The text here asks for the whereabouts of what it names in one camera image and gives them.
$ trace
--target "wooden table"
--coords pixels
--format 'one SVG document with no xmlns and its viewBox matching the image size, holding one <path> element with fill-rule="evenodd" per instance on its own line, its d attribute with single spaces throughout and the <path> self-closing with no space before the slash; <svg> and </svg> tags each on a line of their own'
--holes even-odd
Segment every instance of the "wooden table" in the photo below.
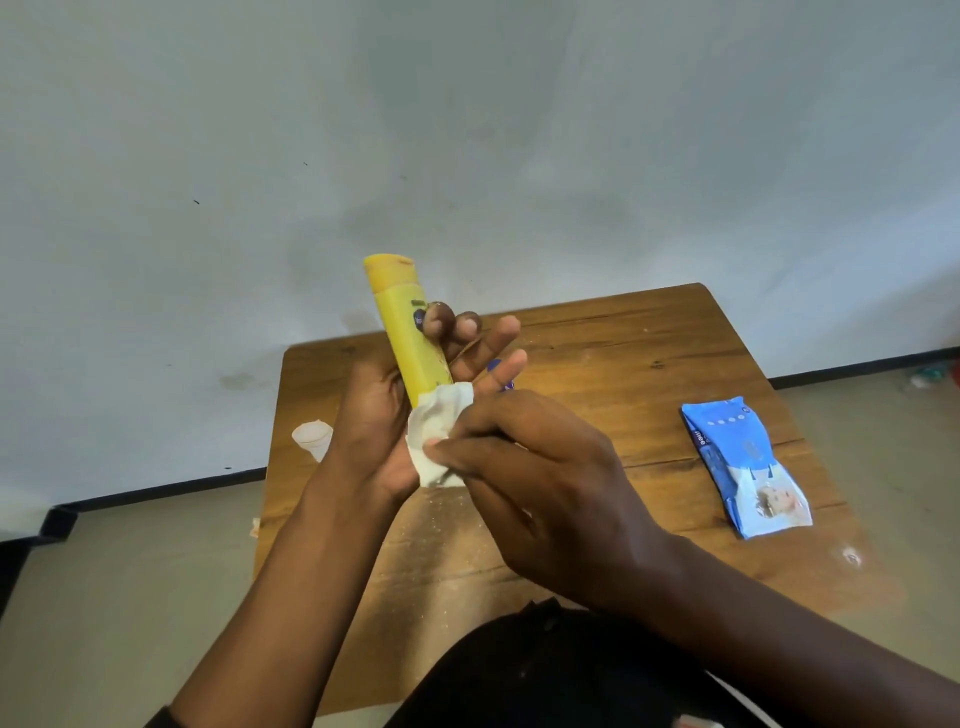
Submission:
<svg viewBox="0 0 960 728">
<path fill-rule="evenodd" d="M 517 387 L 572 408 L 613 440 L 653 516 L 753 578 L 822 614 L 888 601 L 876 560 L 786 405 L 700 284 L 514 311 L 530 354 Z M 374 336 L 292 347 L 283 358 L 255 569 L 315 467 L 290 433 L 336 419 L 351 355 Z M 742 395 L 813 509 L 812 528 L 741 541 L 690 442 L 685 402 Z M 403 699 L 468 631 L 548 592 L 503 565 L 465 489 L 420 490 L 373 569 L 321 713 Z"/>
</svg>

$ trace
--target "beige floor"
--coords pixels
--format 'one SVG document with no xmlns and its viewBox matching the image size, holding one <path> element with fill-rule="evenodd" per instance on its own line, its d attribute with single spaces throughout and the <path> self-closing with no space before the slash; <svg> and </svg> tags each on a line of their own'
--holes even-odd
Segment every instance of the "beige floor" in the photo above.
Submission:
<svg viewBox="0 0 960 728">
<path fill-rule="evenodd" d="M 960 391 L 903 375 L 783 392 L 903 580 L 903 609 L 844 615 L 878 643 L 960 679 Z M 31 555 L 0 620 L 0 725 L 136 726 L 169 701 L 250 583 L 262 484 L 81 516 Z M 380 726 L 390 706 L 318 721 Z"/>
</svg>

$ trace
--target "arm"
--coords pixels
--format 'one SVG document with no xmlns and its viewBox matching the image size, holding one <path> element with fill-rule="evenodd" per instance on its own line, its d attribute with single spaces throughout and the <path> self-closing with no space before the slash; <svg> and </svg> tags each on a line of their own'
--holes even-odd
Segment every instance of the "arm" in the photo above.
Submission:
<svg viewBox="0 0 960 728">
<path fill-rule="evenodd" d="M 480 337 L 476 314 L 455 319 L 440 303 L 423 329 L 443 347 L 453 378 L 473 381 L 516 338 L 519 321 L 504 317 Z M 474 396 L 498 391 L 525 364 L 526 353 L 513 352 L 476 379 Z M 388 347 L 353 365 L 324 462 L 227 629 L 170 706 L 178 723 L 312 722 L 390 524 L 418 487 L 403 438 L 409 413 Z"/>
<path fill-rule="evenodd" d="M 825 726 L 960 725 L 960 686 L 659 528 L 610 440 L 558 403 L 478 401 L 427 454 L 465 476 L 514 571 L 637 619 L 757 699 Z"/>
</svg>

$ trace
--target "yellow bottle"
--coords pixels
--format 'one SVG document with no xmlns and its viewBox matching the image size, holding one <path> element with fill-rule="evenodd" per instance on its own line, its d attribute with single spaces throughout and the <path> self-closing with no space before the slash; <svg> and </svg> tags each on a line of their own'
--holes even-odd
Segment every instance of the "yellow bottle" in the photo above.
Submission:
<svg viewBox="0 0 960 728">
<path fill-rule="evenodd" d="M 407 395 L 416 407 L 420 395 L 441 384 L 452 384 L 453 379 L 443 351 L 420 331 L 426 298 L 414 261 L 403 255 L 370 255 L 364 258 L 363 267 Z"/>
</svg>

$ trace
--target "person's right hand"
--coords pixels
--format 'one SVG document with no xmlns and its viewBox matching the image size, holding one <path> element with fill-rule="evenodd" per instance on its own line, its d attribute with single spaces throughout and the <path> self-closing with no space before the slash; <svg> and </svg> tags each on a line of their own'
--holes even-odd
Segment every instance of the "person's right hand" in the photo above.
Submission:
<svg viewBox="0 0 960 728">
<path fill-rule="evenodd" d="M 671 539 L 610 438 L 554 400 L 530 390 L 478 400 L 425 452 L 464 477 L 504 563 L 557 594 L 627 612 L 637 578 L 665 566 Z"/>
</svg>

